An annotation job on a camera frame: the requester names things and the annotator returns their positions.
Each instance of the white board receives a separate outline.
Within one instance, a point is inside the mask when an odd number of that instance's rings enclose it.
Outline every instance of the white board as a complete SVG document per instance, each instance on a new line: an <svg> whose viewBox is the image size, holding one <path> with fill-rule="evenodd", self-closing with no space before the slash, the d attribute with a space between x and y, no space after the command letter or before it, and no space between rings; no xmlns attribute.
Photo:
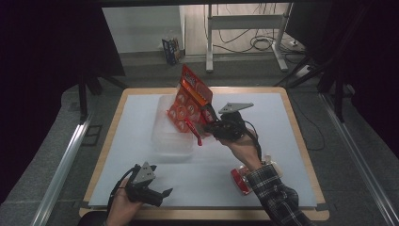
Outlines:
<svg viewBox="0 0 399 226"><path fill-rule="evenodd" d="M127 98L103 172L89 206L106 206L109 194L120 177L135 164L156 165L156 179L150 188L162 192L173 187L162 206L170 207L260 207L252 192L242 195L230 171L241 163L213 137L203 146L194 140L188 157L165 156L153 147L151 136L162 95L130 95ZM217 112L227 102L253 103L240 111L259 135L263 154L269 153L283 171L282 182L296 190L299 206L314 207L316 199L305 170L294 132L279 93L214 94Z"/></svg>

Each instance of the human hand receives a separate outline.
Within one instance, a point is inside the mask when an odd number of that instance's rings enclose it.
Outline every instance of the human hand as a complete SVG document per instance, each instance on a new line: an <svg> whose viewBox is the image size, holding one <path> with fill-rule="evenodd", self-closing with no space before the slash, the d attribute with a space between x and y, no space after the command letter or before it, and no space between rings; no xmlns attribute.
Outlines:
<svg viewBox="0 0 399 226"><path fill-rule="evenodd" d="M124 179L120 187L125 187L128 179ZM121 226L128 224L143 202L130 202L124 188L118 189L112 201L111 210L106 220L107 226Z"/></svg>
<svg viewBox="0 0 399 226"><path fill-rule="evenodd" d="M248 129L248 131L255 136L254 131L250 129ZM249 169L249 171L254 171L262 167L262 162L259 160L255 145L247 134L244 134L241 138L235 141L227 139L217 140L219 140L222 145L229 147L232 154L240 160Z"/></svg>

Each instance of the wall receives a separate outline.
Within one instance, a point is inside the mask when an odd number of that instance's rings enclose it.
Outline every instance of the wall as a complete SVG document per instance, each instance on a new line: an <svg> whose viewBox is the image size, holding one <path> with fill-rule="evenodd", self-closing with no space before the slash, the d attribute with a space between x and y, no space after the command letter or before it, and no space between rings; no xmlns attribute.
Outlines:
<svg viewBox="0 0 399 226"><path fill-rule="evenodd" d="M119 53L159 51L169 30L184 48L183 7L103 8L103 12Z"/></svg>

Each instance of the red snack bag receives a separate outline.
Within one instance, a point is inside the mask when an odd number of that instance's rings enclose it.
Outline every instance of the red snack bag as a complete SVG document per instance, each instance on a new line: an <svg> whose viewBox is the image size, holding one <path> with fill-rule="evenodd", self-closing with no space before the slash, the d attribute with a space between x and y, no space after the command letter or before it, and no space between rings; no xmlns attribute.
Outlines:
<svg viewBox="0 0 399 226"><path fill-rule="evenodd" d="M188 133L191 130L201 145L200 137L204 134L200 128L206 123L201 109L212 102L213 93L185 64L179 84L168 117L181 133Z"/></svg>

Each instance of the plaid shirt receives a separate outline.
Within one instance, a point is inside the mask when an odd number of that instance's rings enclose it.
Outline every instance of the plaid shirt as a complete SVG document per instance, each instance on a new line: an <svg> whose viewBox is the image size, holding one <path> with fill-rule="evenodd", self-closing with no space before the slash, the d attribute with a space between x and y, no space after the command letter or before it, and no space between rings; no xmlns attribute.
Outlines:
<svg viewBox="0 0 399 226"><path fill-rule="evenodd" d="M267 215L278 225L314 225L298 207L298 195L279 179L272 165L247 176Z"/></svg>

